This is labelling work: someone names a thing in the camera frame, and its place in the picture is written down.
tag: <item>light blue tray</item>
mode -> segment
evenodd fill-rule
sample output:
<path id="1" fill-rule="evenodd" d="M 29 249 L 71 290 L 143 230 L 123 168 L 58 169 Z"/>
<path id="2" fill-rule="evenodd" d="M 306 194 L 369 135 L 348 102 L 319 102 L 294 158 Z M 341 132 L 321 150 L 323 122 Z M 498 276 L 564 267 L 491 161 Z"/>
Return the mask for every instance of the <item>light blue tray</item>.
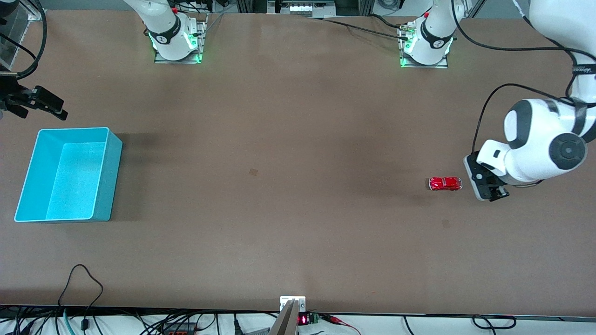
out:
<path id="1" fill-rule="evenodd" d="M 14 220 L 110 220 L 121 152 L 105 127 L 40 130 Z"/>

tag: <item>red toy car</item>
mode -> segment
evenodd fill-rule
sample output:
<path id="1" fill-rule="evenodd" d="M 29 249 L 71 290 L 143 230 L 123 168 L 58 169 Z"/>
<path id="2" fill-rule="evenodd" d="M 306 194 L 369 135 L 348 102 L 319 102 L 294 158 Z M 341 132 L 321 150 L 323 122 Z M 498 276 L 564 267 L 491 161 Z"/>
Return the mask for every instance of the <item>red toy car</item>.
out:
<path id="1" fill-rule="evenodd" d="M 458 191 L 461 190 L 461 179 L 457 177 L 431 177 L 429 188 L 432 191 Z"/>

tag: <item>teal cable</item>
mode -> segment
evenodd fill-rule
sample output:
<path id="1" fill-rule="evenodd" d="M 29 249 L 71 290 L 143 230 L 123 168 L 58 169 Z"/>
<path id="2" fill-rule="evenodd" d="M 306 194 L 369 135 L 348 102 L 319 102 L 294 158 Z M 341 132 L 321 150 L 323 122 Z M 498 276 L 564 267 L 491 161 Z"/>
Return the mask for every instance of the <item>teal cable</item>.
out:
<path id="1" fill-rule="evenodd" d="M 66 316 L 66 308 L 64 308 L 62 317 L 64 318 L 64 323 L 66 324 L 66 328 L 68 328 L 70 335 L 76 335 L 73 331 L 73 327 L 70 326 L 69 318 Z"/>

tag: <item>gray circular joint cover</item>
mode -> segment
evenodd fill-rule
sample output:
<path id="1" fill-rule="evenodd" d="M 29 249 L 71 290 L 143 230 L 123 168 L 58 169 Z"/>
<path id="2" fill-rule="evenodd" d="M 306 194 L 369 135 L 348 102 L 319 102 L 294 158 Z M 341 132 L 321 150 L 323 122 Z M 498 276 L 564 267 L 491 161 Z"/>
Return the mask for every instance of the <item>gray circular joint cover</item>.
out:
<path id="1" fill-rule="evenodd" d="M 571 170 L 586 156 L 586 142 L 571 133 L 555 137 L 549 146 L 551 160 L 561 170 Z"/>

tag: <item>table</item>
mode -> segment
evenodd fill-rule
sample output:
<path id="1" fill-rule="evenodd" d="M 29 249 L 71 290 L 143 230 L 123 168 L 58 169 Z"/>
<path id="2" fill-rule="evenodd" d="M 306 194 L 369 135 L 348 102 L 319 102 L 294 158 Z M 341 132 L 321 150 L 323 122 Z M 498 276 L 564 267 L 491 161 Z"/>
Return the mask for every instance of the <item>table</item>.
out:
<path id="1" fill-rule="evenodd" d="M 521 20 L 462 25 L 487 44 L 549 45 Z M 48 26 L 23 84 L 63 98 L 69 119 L 0 122 L 2 303 L 55 303 L 84 263 L 105 285 L 99 305 L 274 310 L 300 294 L 320 311 L 596 315 L 595 155 L 494 203 L 467 180 L 457 192 L 424 186 L 465 178 L 494 87 L 561 94 L 563 52 L 460 38 L 448 70 L 402 69 L 389 38 L 246 14 L 209 32 L 203 64 L 154 65 L 135 13 L 50 11 Z M 40 35 L 34 24 L 26 45 Z M 503 140 L 504 115 L 529 97 L 497 94 L 479 143 Z M 112 220 L 15 223 L 37 131 L 91 126 L 125 143 Z M 78 271 L 63 303 L 97 293 Z"/>

